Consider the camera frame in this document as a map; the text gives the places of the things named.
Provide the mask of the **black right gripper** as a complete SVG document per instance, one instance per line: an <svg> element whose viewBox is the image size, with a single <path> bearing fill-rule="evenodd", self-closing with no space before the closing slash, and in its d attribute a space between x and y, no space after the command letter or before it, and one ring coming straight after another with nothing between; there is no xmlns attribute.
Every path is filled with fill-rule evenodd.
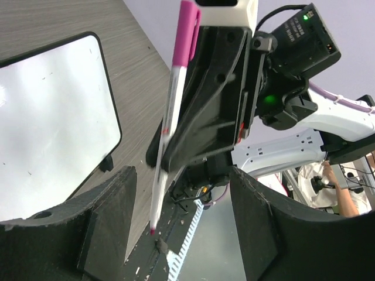
<svg viewBox="0 0 375 281"><path fill-rule="evenodd" d="M178 125L161 160L173 173L194 161L232 150L238 141L244 108L251 108L259 63L250 55L275 36L249 28L202 26L195 56L187 68Z"/></svg>

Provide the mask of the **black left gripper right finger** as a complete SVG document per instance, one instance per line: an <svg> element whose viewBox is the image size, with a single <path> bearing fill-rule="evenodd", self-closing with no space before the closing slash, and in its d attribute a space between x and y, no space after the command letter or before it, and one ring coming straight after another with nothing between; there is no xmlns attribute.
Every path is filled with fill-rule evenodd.
<svg viewBox="0 0 375 281"><path fill-rule="evenodd" d="M230 193L247 280L374 279L374 213L310 208L238 168Z"/></svg>

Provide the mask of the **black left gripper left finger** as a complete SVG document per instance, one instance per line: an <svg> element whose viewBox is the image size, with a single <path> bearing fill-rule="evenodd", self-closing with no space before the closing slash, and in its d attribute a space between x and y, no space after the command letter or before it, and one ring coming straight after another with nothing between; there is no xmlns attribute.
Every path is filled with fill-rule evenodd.
<svg viewBox="0 0 375 281"><path fill-rule="evenodd" d="M135 167L27 219L1 222L2 280L120 280Z"/></svg>

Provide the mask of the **pink capped white marker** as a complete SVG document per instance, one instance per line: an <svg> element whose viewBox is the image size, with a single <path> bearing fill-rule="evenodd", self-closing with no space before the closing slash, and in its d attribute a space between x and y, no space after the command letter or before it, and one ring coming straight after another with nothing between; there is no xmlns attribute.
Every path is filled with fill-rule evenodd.
<svg viewBox="0 0 375 281"><path fill-rule="evenodd" d="M152 188L149 222L151 235L155 233L161 215L163 197L165 195L165 187L168 179L167 172L163 171L161 168L161 161L166 147L178 125L187 67L195 55L200 20L201 11L198 6L192 1L182 1L180 4L166 109L162 121Z"/></svg>

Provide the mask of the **white whiteboard black frame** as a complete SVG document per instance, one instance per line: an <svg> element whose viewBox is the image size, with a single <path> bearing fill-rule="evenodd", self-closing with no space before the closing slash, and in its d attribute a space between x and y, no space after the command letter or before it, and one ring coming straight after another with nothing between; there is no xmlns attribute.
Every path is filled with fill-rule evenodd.
<svg viewBox="0 0 375 281"><path fill-rule="evenodd" d="M67 200L121 142L99 37L1 61L1 220Z"/></svg>

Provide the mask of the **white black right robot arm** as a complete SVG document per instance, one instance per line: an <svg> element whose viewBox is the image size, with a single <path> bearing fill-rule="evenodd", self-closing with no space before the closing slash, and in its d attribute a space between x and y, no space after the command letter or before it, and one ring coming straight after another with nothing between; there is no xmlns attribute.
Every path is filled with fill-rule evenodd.
<svg viewBox="0 0 375 281"><path fill-rule="evenodd" d="M309 79L340 59L325 28L271 33L245 27L202 26L187 68L176 131L161 158L161 131L146 152L146 163L173 172L207 156L226 153L254 117L278 131L297 124L321 134L322 149L339 164L374 147L374 133L360 132L359 110L333 115L312 99Z"/></svg>

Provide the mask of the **person in background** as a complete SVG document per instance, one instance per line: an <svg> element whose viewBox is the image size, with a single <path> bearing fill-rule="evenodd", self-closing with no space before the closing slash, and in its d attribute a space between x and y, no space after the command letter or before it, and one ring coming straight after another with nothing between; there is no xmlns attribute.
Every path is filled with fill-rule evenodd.
<svg viewBox="0 0 375 281"><path fill-rule="evenodd" d="M315 193L311 185L311 179L315 176L327 178L333 184L333 188L323 188ZM372 210L365 192L357 194L340 186L328 161L310 163L300 167L298 184L302 192L309 197L308 204L312 208L336 207L337 213L344 217L355 217Z"/></svg>

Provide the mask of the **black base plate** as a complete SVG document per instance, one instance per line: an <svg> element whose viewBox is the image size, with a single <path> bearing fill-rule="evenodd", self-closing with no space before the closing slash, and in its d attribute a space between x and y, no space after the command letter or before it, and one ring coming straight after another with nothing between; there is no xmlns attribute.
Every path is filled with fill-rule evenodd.
<svg viewBox="0 0 375 281"><path fill-rule="evenodd" d="M165 194L160 220L153 235L146 227L131 254L125 261L119 280L168 280L168 250L178 252L182 245L182 232L189 228L195 214L195 198L199 190L193 187L185 172L171 183Z"/></svg>

